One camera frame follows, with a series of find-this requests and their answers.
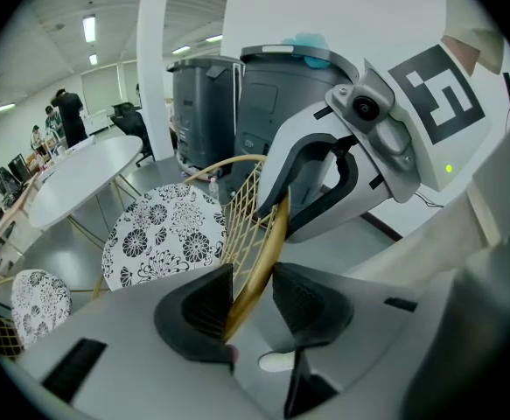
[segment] gray floor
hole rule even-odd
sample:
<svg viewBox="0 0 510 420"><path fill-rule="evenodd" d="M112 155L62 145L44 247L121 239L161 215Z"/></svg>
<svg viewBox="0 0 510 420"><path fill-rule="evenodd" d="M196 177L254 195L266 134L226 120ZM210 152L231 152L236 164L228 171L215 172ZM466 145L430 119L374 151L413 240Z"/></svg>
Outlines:
<svg viewBox="0 0 510 420"><path fill-rule="evenodd" d="M152 162L127 177L140 192L156 186L182 181L181 171L174 158ZM223 192L224 181L220 183ZM206 184L199 184L203 189ZM131 199L123 195L127 206ZM115 190L107 187L98 198L105 221L111 228L122 212ZM101 216L98 200L91 199L74 217L96 235L105 239L108 229ZM363 221L352 220L331 232L301 244L283 247L280 260L303 264L337 274L349 274L352 266L363 262L391 244L383 233ZM43 269L62 278L71 289L93 288L101 273L101 251L85 239L66 220L49 228L15 263L11 274L23 269ZM9 294L0 298L6 301ZM88 294L73 294L73 308L80 309L90 300ZM273 418L282 418L283 402L287 395L290 372L270 374L261 370L258 359L271 351L293 349L293 339L272 302L271 285L262 296L249 321L232 338L239 350L235 377L250 396Z"/></svg>

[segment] ceiling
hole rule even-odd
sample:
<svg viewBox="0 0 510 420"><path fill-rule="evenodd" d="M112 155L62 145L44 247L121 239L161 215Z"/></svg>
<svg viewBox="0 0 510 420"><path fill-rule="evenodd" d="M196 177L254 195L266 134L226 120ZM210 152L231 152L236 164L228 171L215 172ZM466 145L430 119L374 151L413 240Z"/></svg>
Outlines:
<svg viewBox="0 0 510 420"><path fill-rule="evenodd" d="M140 0L26 0L0 37L0 105L20 103L70 74L136 59ZM227 0L167 0L163 55L183 45L210 53L206 37L221 34ZM82 19L95 14L96 42L86 43Z"/></svg>

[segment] gray trash bin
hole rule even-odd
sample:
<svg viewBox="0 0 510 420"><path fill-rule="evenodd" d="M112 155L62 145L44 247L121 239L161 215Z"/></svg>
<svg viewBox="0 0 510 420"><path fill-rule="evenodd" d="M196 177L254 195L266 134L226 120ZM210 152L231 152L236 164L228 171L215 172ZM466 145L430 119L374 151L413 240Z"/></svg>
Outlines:
<svg viewBox="0 0 510 420"><path fill-rule="evenodd" d="M329 64L313 68L305 57ZM245 63L245 74L237 116L235 156L266 155L283 122L310 104L323 101L330 88L358 79L357 68L346 59L310 46L250 46L241 51L241 60ZM317 194L319 189L315 188L314 175L319 166L307 164L290 186L292 215L309 205ZM237 190L251 171L249 162L234 164L228 191Z"/></svg>
<svg viewBox="0 0 510 420"><path fill-rule="evenodd" d="M202 169L234 154L235 110L241 78L238 59L199 56L167 67L173 73L178 152Z"/></svg>

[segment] plastic bottle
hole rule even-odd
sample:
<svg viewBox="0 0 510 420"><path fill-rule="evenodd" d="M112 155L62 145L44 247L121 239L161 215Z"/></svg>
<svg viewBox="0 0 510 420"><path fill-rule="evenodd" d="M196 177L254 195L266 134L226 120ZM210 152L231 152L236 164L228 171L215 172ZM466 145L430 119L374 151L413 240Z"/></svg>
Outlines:
<svg viewBox="0 0 510 420"><path fill-rule="evenodd" d="M215 200L220 200L220 188L218 187L216 178L210 178L210 186L208 186L208 190L210 191L210 196L212 196Z"/></svg>

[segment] round white table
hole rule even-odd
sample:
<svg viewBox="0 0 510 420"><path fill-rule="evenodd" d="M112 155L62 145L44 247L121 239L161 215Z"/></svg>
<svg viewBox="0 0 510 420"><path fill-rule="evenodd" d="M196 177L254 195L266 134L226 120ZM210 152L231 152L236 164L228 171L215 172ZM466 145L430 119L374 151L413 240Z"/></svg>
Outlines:
<svg viewBox="0 0 510 420"><path fill-rule="evenodd" d="M115 181L117 176L139 196L140 193L120 174L141 150L142 140L137 136L119 136L80 150L62 163L39 189L29 211L29 222L44 230L68 218L80 230L85 229L71 214L113 181L117 191L123 189ZM103 240L91 235L104 244Z"/></svg>

